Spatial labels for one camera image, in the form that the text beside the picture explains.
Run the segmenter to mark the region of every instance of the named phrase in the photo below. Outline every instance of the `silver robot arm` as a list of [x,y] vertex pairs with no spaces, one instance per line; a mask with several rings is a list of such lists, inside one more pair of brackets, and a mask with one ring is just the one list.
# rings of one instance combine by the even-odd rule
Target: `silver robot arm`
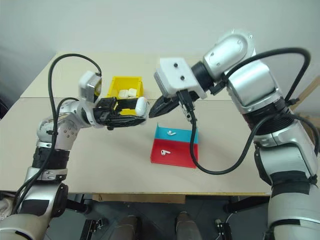
[[[1,240],[42,240],[52,218],[66,209],[68,186],[62,183],[67,177],[67,162],[80,129],[130,127],[146,120],[146,98],[117,100],[99,98],[101,76],[87,71],[79,81],[80,100],[67,99],[58,106],[57,139],[54,152],[46,169],[27,192],[17,214],[5,218],[0,224]],[[122,109],[135,109],[139,115],[120,115]],[[52,147],[53,117],[44,119],[38,129],[38,141],[32,166],[27,170],[25,182],[43,166]]]
[[[266,116],[291,114],[275,78],[261,60],[244,65],[224,82],[235,65],[255,55],[253,36],[232,30],[191,68],[182,58],[161,59],[154,76],[162,97],[149,117],[166,114],[180,104],[190,121],[189,110],[194,106],[186,104],[186,99],[204,99],[208,90],[215,95],[224,87],[251,129]],[[260,178],[272,187],[265,239],[319,239],[318,161],[301,123],[288,117],[271,118],[258,129],[254,143]]]

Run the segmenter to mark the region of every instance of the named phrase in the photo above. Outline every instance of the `robotic arm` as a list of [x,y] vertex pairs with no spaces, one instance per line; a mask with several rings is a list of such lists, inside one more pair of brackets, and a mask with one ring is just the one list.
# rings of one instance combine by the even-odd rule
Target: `robotic arm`
[[[273,55],[291,51],[309,56],[300,48],[287,48]],[[193,102],[206,98],[207,91],[216,95],[226,87],[254,131],[254,159],[259,176],[272,187],[265,239],[319,239],[320,191],[316,185],[319,133],[315,132],[317,146],[314,149],[298,121],[303,119],[291,114],[288,108],[294,88],[284,99],[268,66],[260,60],[268,56],[272,55],[256,55],[251,34],[232,30],[204,55],[202,62],[191,68],[183,58],[160,59],[154,77],[162,96],[151,108],[149,117],[166,114],[181,105],[194,129]],[[308,65],[305,63],[303,68],[307,69]],[[301,69],[299,78],[305,69]],[[202,171],[218,175],[231,172],[241,161],[234,168],[220,172],[209,171],[194,162]]]
[[[68,97],[59,103],[54,143],[53,116],[40,123],[33,162],[27,170],[25,183],[41,170],[47,158],[48,163],[29,190],[25,188],[27,194],[20,197],[22,201],[16,204],[12,215],[1,221],[1,240],[42,240],[50,220],[63,214],[67,206],[68,186],[62,181],[67,177],[69,153],[80,129],[93,126],[113,130],[136,126],[146,120],[146,98],[100,98],[101,84],[101,76],[87,71],[79,81],[80,100]],[[122,109],[135,109],[136,115],[121,115]]]

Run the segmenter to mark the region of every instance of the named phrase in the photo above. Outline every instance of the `floor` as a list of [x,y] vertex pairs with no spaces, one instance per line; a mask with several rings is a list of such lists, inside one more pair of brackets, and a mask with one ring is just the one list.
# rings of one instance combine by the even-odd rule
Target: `floor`
[[[109,225],[93,234],[92,240],[108,240],[112,229],[127,215],[139,216],[142,220],[143,240],[174,240],[175,218],[181,211],[187,211],[195,220],[203,240],[215,240],[217,231],[215,219],[226,220],[228,214],[223,211],[229,197],[187,197],[185,204],[173,203],[125,203],[92,202],[93,211],[87,217],[108,219]],[[232,239],[263,239],[267,229],[268,206],[233,214],[230,219]],[[79,240],[86,216],[71,210],[55,218],[50,223],[45,240]]]

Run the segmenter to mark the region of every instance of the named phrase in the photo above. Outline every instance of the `beige table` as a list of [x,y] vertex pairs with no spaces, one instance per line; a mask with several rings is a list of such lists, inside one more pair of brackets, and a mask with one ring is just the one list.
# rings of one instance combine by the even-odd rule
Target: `beige table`
[[[91,53],[89,56],[101,65],[104,92],[108,90],[111,76],[130,75],[143,77],[145,95],[151,104],[160,95],[152,77],[159,56],[116,53]],[[200,58],[187,59],[193,64]],[[15,191],[32,163],[36,129],[39,122],[51,113],[47,97],[48,68],[39,74],[0,121],[0,190]],[[55,96],[77,97],[78,77],[87,69],[94,70],[81,59],[61,62],[53,78]],[[210,96],[208,99],[195,103],[199,162],[211,170],[224,170],[236,162],[250,131],[236,107],[227,100],[225,92],[219,98]],[[162,127],[191,129],[179,108],[136,127],[114,131],[82,129],[67,165],[65,183],[69,191],[182,195],[268,195],[271,191],[259,178],[252,146],[242,165],[226,175],[208,175],[199,169],[151,163],[157,123]]]

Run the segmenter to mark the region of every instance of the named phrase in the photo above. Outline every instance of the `white wall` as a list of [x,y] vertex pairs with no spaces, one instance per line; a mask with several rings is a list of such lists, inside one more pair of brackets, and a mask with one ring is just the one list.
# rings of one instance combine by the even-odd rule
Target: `white wall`
[[[0,1],[0,95],[9,105],[57,51],[200,56],[231,28],[251,31],[258,53],[307,48],[312,66],[300,90],[319,74],[319,0]],[[301,58],[287,55],[266,62],[287,92]],[[320,113],[315,96],[305,111]]]

